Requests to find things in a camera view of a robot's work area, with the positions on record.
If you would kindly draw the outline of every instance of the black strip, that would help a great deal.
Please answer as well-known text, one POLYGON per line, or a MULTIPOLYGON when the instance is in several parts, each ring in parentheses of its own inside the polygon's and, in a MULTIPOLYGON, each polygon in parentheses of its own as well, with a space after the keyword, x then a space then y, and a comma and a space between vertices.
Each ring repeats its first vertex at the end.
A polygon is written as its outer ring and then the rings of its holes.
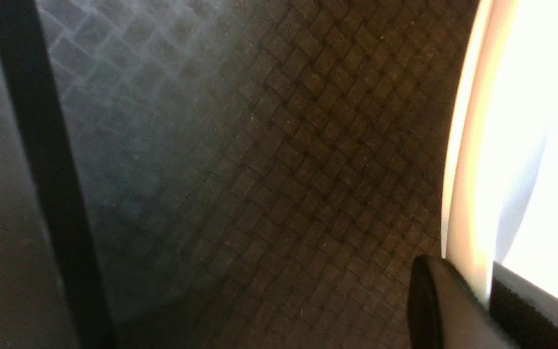
POLYGON ((0 0, 0 61, 79 343, 98 347, 112 324, 33 0, 0 0))
POLYGON ((558 348, 558 300, 498 263, 490 315, 523 348, 558 348))

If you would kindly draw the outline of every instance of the gray wall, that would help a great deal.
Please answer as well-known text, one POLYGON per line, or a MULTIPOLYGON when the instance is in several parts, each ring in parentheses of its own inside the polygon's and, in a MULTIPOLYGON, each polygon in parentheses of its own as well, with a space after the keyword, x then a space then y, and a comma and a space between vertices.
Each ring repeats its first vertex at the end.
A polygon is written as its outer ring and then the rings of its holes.
POLYGON ((206 181, 186 164, 233 137, 214 115, 232 98, 239 67, 224 51, 248 10, 225 3, 38 0, 116 321, 173 298, 177 248, 163 245, 206 181))
POLYGON ((0 67, 0 348, 76 348, 0 67))

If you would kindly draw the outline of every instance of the black door frame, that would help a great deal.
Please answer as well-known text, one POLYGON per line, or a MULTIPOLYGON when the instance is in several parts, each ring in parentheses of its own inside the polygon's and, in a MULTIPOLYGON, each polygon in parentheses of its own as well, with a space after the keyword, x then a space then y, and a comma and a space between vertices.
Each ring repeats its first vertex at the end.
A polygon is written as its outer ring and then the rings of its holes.
POLYGON ((113 333, 66 124, 34 0, 0 0, 0 67, 69 311, 84 348, 113 333))

